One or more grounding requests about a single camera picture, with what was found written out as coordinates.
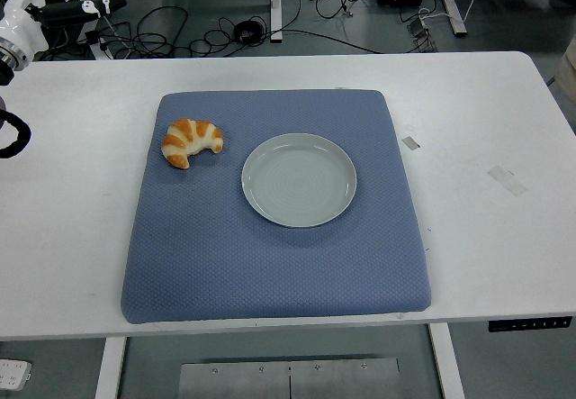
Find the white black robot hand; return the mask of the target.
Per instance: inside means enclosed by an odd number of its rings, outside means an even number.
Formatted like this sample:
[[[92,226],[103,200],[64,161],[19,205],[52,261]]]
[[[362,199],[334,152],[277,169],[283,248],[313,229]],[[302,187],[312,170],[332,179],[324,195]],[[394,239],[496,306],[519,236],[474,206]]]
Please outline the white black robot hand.
[[[48,50],[49,31],[94,22],[122,9],[126,0],[7,0],[1,20],[1,62],[22,70]]]

